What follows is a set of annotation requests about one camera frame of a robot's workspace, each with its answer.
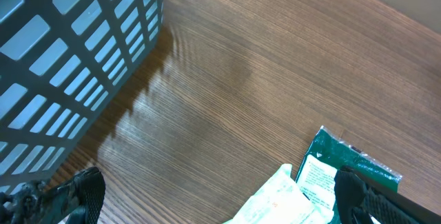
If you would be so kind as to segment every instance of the laundry basket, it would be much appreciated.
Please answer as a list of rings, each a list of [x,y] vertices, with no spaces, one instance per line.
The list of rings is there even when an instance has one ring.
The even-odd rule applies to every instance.
[[[162,22],[163,0],[0,0],[0,192],[54,174]]]

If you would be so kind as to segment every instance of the gray basket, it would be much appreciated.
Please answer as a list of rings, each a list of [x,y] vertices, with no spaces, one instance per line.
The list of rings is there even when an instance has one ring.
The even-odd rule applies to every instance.
[[[55,173],[162,21],[163,0],[0,0],[0,192]]]

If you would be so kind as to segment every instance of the wood grain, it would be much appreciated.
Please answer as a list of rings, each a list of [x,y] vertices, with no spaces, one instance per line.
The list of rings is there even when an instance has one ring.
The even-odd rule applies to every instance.
[[[441,36],[377,0],[165,0],[156,48],[52,183],[99,166],[103,223],[221,223],[321,125],[441,214]]]

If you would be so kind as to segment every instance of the wooden floor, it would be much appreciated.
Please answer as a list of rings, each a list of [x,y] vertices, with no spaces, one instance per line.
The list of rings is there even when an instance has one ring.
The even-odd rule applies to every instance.
[[[325,125],[441,214],[441,36],[376,0],[165,0],[154,51],[54,177],[104,223],[221,223]]]

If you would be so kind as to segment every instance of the green packet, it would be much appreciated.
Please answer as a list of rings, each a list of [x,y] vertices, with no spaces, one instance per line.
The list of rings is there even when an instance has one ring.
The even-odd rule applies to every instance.
[[[329,223],[340,223],[334,177],[342,165],[351,166],[394,192],[398,191],[402,175],[337,139],[322,126],[303,158],[296,182],[300,191],[322,210]]]

